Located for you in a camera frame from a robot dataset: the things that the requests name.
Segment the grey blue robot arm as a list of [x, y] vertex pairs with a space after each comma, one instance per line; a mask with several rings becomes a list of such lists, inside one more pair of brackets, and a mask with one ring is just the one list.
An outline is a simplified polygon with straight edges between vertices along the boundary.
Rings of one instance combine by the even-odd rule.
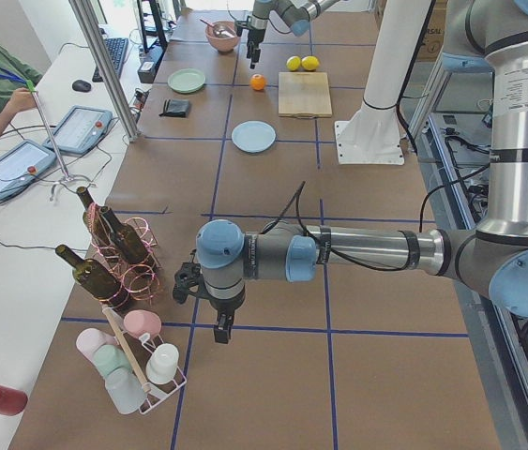
[[309, 281], [317, 266], [330, 263], [451, 278], [528, 318], [528, 1], [449, 5], [444, 60], [456, 70], [492, 72], [488, 207], [480, 222], [469, 230], [386, 232], [276, 217], [246, 232], [230, 220], [212, 220], [175, 273], [173, 299], [208, 301], [217, 312], [216, 342], [230, 341], [248, 281]]

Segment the second grey blue robot arm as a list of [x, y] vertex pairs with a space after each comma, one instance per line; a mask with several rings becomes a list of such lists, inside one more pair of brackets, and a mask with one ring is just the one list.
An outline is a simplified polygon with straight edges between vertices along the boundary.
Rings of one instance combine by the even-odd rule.
[[311, 0], [306, 1], [302, 6], [297, 6], [293, 1], [257, 0], [253, 2], [251, 12], [245, 20], [234, 22], [236, 33], [241, 36], [244, 31], [247, 31], [248, 45], [253, 50], [258, 50], [260, 44], [264, 42], [272, 13], [279, 16], [288, 26], [290, 33], [301, 36], [309, 29], [312, 21], [337, 3], [338, 0]]

